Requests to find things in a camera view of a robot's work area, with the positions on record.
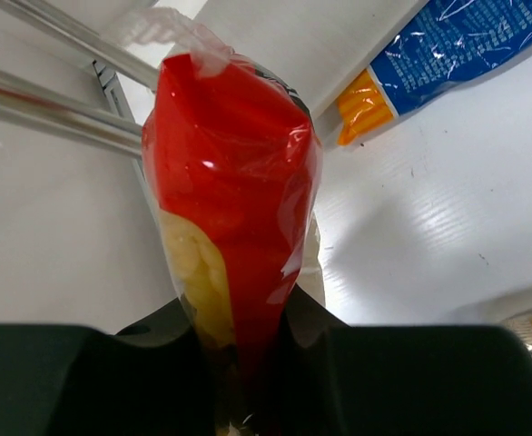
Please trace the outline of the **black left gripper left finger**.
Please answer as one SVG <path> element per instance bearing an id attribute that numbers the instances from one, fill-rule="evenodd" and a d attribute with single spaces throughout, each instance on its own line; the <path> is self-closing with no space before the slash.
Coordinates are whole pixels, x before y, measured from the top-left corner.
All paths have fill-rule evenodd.
<path id="1" fill-rule="evenodd" d="M 0 324 L 0 435 L 211 435 L 212 394 L 174 301 L 116 334 Z"/>

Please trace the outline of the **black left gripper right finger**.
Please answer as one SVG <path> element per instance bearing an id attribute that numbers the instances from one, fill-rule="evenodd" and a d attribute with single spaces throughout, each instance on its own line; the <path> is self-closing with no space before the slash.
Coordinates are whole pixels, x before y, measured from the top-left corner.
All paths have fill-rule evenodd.
<path id="1" fill-rule="evenodd" d="M 354 327 L 295 288 L 281 339 L 285 435 L 532 435 L 532 357 L 506 328 Z"/>

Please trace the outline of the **red fusilli pasta bag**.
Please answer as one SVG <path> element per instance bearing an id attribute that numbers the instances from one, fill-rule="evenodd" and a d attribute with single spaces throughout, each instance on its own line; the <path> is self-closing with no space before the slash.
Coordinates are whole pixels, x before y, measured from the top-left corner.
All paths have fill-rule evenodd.
<path id="1" fill-rule="evenodd" d="M 171 7 L 132 13 L 122 47 L 170 43 L 143 125 L 173 285 L 212 370 L 219 435 L 279 435 L 284 306 L 320 182 L 310 112 L 276 74 Z"/>

